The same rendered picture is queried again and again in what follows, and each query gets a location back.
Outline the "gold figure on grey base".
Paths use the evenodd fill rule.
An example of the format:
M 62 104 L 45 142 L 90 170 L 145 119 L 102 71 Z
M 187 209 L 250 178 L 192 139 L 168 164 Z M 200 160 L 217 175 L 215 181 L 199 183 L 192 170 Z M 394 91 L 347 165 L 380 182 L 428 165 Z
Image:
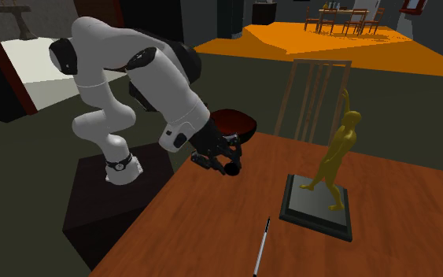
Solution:
M 313 179 L 294 174 L 287 176 L 279 219 L 351 242 L 348 193 L 335 180 L 344 156 L 356 143 L 355 128 L 361 115 L 350 109 L 349 92 L 344 90 L 341 95 L 345 100 L 341 126 L 331 139 Z

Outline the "black and white pen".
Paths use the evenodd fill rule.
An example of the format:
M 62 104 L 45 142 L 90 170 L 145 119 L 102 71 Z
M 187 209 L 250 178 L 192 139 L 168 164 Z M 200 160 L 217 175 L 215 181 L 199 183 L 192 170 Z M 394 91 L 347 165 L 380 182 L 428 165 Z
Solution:
M 261 262 L 261 259 L 262 259 L 262 255 L 263 255 L 263 252 L 264 252 L 265 242 L 266 242 L 266 239 L 267 239 L 267 236 L 268 236 L 268 229 L 269 229 L 269 226 L 270 226 L 270 222 L 271 222 L 271 217 L 269 216 L 267 221 L 266 221 L 265 227 L 264 227 L 264 233 L 263 233 L 263 236 L 262 236 L 262 239 L 261 239 L 261 242 L 260 242 L 260 248 L 259 248 L 258 253 L 257 253 L 257 259 L 256 259 L 256 263 L 255 263 L 255 266 L 254 266 L 254 269 L 253 269 L 253 277 L 257 277 L 258 276 L 258 271 L 259 271 L 259 268 L 260 268 L 260 262 Z

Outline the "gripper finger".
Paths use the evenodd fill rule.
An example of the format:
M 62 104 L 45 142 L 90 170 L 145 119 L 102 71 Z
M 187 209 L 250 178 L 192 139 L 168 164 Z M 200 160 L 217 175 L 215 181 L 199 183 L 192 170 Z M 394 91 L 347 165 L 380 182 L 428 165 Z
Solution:
M 204 169 L 214 169 L 219 171 L 222 175 L 226 174 L 223 165 L 214 156 L 205 157 L 197 151 L 194 151 L 191 153 L 190 159 Z
M 233 164 L 235 164 L 238 168 L 242 166 L 241 164 L 241 155 L 242 148 L 241 143 L 238 139 L 232 139 L 227 141 L 227 146 L 224 150 L 224 154 L 228 157 Z

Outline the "dark robot stand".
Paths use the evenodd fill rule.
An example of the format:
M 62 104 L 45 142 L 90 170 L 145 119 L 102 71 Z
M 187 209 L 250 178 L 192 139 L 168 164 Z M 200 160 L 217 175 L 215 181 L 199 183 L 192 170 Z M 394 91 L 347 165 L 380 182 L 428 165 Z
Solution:
M 105 181 L 102 155 L 79 160 L 62 231 L 89 269 L 99 264 L 174 174 L 168 152 L 157 143 L 134 147 L 131 153 L 140 160 L 143 173 L 122 186 Z

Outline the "brown wooden table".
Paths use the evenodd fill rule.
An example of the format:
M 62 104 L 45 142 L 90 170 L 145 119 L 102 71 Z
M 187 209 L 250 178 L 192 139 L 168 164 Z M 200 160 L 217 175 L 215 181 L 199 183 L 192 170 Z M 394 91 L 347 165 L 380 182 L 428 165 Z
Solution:
M 89 277 L 443 277 L 443 171 L 350 152 L 336 179 L 353 240 L 279 219 L 290 174 L 314 175 L 323 146 L 262 133 L 223 176 L 186 162 Z

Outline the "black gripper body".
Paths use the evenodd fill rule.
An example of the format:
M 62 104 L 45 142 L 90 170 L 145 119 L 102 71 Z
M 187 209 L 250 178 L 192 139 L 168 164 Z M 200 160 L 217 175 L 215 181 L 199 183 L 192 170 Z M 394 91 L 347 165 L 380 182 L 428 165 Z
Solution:
M 190 138 L 190 144 L 194 147 L 194 151 L 208 157 L 224 155 L 227 141 L 240 138 L 237 134 L 223 135 L 214 124 L 213 119 L 209 119 L 205 126 Z

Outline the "dark red bowl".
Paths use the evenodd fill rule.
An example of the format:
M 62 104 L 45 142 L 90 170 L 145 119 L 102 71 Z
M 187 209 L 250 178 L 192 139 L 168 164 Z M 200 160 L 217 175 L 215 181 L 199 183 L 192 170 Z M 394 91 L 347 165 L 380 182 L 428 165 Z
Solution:
M 210 117 L 223 135 L 237 134 L 240 143 L 248 142 L 257 130 L 257 122 L 249 115 L 235 109 L 220 109 Z

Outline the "dark low cabinet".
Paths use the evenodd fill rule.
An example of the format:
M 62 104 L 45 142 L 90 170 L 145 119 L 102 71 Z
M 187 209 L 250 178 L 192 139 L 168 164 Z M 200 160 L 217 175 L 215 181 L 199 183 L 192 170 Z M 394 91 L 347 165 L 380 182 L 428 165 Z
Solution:
M 251 24 L 269 25 L 275 21 L 276 2 L 255 2 L 252 7 Z

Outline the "distant wooden dining table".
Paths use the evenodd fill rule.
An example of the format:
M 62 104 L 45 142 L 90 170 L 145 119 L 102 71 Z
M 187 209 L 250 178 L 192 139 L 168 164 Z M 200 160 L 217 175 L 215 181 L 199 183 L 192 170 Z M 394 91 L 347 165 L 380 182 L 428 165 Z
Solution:
M 318 24 L 321 24 L 324 20 L 327 20 L 326 17 L 334 19 L 338 14 L 344 15 L 368 15 L 370 13 L 367 9 L 344 9 L 340 7 L 337 2 L 325 2 L 323 6 L 318 10 Z

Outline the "dark pedestal side table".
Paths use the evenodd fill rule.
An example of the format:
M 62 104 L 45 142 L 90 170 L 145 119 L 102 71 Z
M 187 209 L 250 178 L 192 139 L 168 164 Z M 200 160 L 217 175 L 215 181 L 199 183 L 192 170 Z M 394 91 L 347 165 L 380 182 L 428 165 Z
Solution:
M 0 0 L 0 13 L 8 13 L 12 14 L 15 18 L 15 21 L 17 22 L 17 27 L 19 28 L 19 40 L 33 40 L 37 39 L 37 36 L 33 34 L 26 22 L 24 21 L 24 18 L 22 16 L 23 13 L 30 13 L 31 7 L 26 5 L 19 5 L 17 3 L 17 0 L 11 0 L 12 5 L 6 5 L 5 0 Z

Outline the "slatted wooden chair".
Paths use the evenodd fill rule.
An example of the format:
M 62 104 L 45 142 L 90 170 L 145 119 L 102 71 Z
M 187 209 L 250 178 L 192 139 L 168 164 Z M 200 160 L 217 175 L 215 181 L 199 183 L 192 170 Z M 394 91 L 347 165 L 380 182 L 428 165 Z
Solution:
M 335 109 L 332 115 L 330 134 L 327 145 L 331 144 L 338 129 L 338 123 L 341 118 L 344 100 L 342 93 L 347 87 L 352 62 L 350 60 L 328 60 L 328 59 L 294 59 L 291 65 L 289 78 L 287 81 L 282 102 L 279 107 L 279 114 L 275 123 L 273 135 L 279 135 L 282 127 L 286 107 L 290 100 L 290 93 L 297 74 L 299 65 L 308 65 L 308 75 L 306 77 L 305 89 L 299 112 L 294 139 L 302 142 L 312 143 L 316 133 L 316 127 L 319 121 L 319 114 L 322 108 L 323 100 L 326 96 L 330 75 L 333 68 L 337 65 L 344 67 L 340 87 L 338 89 Z

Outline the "red framed wall picture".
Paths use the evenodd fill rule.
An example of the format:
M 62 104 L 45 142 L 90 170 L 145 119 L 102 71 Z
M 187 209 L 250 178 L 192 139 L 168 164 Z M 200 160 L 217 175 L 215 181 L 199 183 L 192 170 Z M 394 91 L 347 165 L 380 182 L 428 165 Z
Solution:
M 399 11 L 409 15 L 421 15 L 427 1 L 428 0 L 404 0 Z

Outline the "distant wooden dining chair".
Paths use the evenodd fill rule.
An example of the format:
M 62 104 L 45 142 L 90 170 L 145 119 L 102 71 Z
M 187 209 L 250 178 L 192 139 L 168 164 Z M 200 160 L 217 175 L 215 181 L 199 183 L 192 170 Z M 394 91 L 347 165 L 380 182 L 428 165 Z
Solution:
M 309 7 L 307 7 L 306 14 L 305 14 L 305 27 L 304 27 L 304 30 L 306 31 L 307 27 L 310 24 L 314 24 L 315 25 L 315 32 L 317 32 L 319 30 L 319 22 L 320 22 L 319 18 L 311 18 L 310 17 Z
M 343 24 L 342 32 L 347 35 L 349 28 L 353 26 L 353 32 L 359 35 L 367 13 L 367 9 L 354 9 L 350 14 L 350 18 Z
M 332 32 L 336 17 L 337 17 L 336 9 L 322 9 L 319 12 L 319 23 L 316 32 L 320 33 L 324 25 L 330 26 L 330 32 Z
M 374 34 L 375 34 L 377 29 L 378 29 L 378 26 L 380 24 L 380 21 L 382 19 L 384 10 L 385 10 L 384 8 L 378 8 L 376 13 L 375 13 L 375 16 L 374 16 L 374 18 L 372 20 L 365 20 L 363 22 L 363 25 L 362 25 L 361 29 L 360 29 L 360 33 L 363 33 L 364 28 L 369 26 L 370 27 L 369 31 L 371 31 L 372 28 L 375 28 L 375 30 L 374 30 Z

